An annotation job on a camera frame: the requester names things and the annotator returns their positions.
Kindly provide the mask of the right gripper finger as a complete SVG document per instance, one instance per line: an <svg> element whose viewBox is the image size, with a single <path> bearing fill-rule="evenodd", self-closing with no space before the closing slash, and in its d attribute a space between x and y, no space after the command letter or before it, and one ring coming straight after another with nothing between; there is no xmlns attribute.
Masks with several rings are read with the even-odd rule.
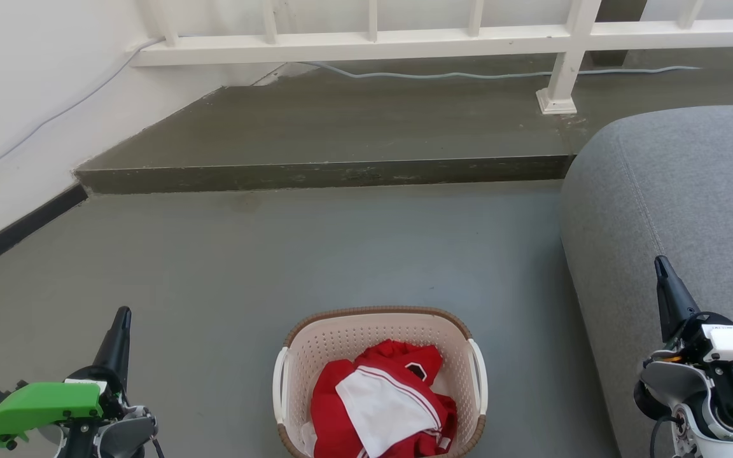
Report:
<svg viewBox="0 0 733 458"><path fill-rule="evenodd" d="M701 313L683 279L677 275L666 256L654 259L655 277L657 278L657 303L660 319L661 339L664 343L672 342L676 333L689 322L690 317Z"/></svg>

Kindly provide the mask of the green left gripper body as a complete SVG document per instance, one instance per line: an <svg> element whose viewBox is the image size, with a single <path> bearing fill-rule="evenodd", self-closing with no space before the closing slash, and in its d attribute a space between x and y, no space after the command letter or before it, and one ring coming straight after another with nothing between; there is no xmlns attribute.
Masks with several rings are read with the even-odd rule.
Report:
<svg viewBox="0 0 733 458"><path fill-rule="evenodd" d="M111 389L92 365L80 368L63 382L23 384L0 391L0 447L12 450L18 438L47 426L67 431L87 427L90 433L125 416L125 390Z"/></svg>

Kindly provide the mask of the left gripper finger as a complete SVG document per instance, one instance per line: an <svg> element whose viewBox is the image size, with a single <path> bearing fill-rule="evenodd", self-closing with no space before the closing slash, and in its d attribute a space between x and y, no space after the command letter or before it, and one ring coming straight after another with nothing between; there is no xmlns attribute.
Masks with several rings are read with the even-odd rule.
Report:
<svg viewBox="0 0 733 458"><path fill-rule="evenodd" d="M104 336L92 367L111 389L126 389L130 365L130 307L120 307Z"/></svg>

